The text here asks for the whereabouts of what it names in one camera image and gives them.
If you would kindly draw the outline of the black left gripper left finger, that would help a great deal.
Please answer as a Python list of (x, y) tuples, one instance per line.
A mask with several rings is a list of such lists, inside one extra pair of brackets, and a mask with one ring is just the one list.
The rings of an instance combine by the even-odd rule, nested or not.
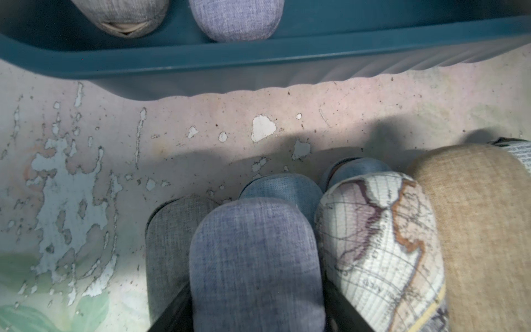
[(193, 332), (193, 305), (189, 283), (178, 292), (148, 332)]

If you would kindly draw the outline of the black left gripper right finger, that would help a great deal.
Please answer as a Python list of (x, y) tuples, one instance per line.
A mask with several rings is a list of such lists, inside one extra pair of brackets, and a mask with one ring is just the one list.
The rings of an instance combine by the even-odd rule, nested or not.
[(325, 331), (373, 332), (365, 319), (327, 279), (324, 280), (323, 292), (326, 309)]

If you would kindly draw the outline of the world map glasses case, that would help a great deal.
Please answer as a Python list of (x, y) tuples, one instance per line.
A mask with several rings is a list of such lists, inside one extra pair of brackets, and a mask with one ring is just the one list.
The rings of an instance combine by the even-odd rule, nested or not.
[(436, 218), (423, 188), (398, 172), (344, 179), (315, 226), (324, 276), (374, 331), (449, 331)]

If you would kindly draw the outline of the lilac fabric glasses case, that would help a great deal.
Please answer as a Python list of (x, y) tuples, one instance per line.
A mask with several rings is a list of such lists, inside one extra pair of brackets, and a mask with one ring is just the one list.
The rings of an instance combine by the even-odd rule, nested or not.
[(314, 232), (297, 206), (241, 199), (217, 207), (189, 249), (195, 331), (323, 331)]
[(216, 42), (265, 40), (282, 19), (284, 0), (190, 1), (199, 28)]

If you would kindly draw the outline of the tan fabric glasses case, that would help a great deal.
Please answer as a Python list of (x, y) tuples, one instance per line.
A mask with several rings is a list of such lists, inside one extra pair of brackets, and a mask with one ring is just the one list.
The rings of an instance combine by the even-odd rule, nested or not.
[(530, 330), (530, 174), (493, 145), (427, 152), (407, 170), (437, 219), (452, 331)]

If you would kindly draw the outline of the grey fabric glasses case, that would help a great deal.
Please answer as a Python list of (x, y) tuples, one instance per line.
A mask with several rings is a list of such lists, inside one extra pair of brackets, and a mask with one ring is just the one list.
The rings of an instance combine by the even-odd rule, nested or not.
[(124, 39), (148, 35), (163, 22), (170, 0), (73, 0), (97, 28)]

